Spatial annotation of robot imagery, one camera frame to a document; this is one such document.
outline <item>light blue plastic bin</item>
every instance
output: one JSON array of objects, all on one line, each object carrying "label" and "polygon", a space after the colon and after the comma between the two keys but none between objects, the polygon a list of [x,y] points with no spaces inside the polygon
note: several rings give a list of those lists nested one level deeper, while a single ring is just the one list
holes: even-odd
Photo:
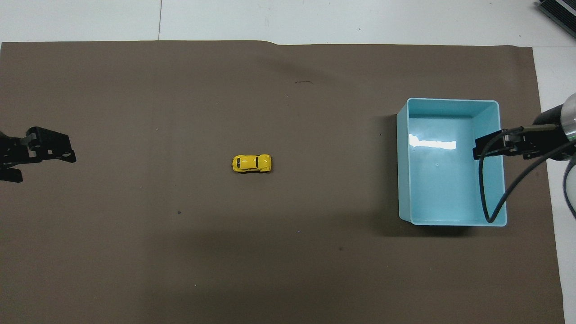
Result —
[{"label": "light blue plastic bin", "polygon": [[[491,100],[410,98],[396,117],[400,218],[416,225],[504,226],[506,205],[484,218],[474,140],[500,129]],[[484,160],[491,213],[504,193],[502,156]]]}]

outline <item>brown mat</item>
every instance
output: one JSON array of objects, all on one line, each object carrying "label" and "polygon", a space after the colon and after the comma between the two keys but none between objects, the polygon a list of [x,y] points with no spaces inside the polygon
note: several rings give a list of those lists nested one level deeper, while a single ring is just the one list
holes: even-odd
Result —
[{"label": "brown mat", "polygon": [[[66,133],[78,162],[0,183],[0,321],[563,322],[544,167],[504,228],[398,218],[409,97],[540,112],[531,48],[4,43],[0,130]],[[232,171],[258,153],[272,173]]]}]

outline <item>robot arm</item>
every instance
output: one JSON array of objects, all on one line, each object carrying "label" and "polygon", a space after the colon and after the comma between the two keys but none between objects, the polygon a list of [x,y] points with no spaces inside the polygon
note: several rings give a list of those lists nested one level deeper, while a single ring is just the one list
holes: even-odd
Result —
[{"label": "robot arm", "polygon": [[0,180],[22,182],[18,164],[39,163],[44,160],[76,162],[76,155],[68,135],[41,127],[32,127],[26,137],[8,137],[0,132]]},{"label": "robot arm", "polygon": [[[480,160],[478,164],[478,179],[480,183],[480,199],[482,209],[488,223],[492,223],[500,208],[514,190],[514,188],[538,165],[546,159],[564,161],[571,158],[564,173],[564,198],[570,212],[576,217],[576,212],[566,193],[566,179],[572,167],[576,164],[576,93],[570,96],[562,105],[541,113],[533,125],[503,129],[476,139],[476,147],[472,149],[474,159]],[[523,155],[524,159],[538,159],[524,170],[498,202],[496,208],[489,214],[484,195],[483,165],[484,158],[497,155]]]}]

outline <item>white table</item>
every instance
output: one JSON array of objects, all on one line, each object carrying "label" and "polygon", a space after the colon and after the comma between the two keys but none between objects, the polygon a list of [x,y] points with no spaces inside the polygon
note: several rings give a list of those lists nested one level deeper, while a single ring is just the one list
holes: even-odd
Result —
[{"label": "white table", "polygon": [[[534,47],[542,110],[576,92],[576,39],[530,0],[0,0],[0,42],[266,40]],[[576,220],[548,161],[566,323],[576,323]]]}]

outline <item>toy car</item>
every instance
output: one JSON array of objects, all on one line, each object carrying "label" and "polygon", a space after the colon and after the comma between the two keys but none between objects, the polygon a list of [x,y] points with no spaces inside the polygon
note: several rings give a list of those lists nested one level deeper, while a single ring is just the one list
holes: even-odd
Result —
[{"label": "toy car", "polygon": [[240,173],[272,171],[272,158],[268,154],[237,155],[232,160],[232,170]]}]

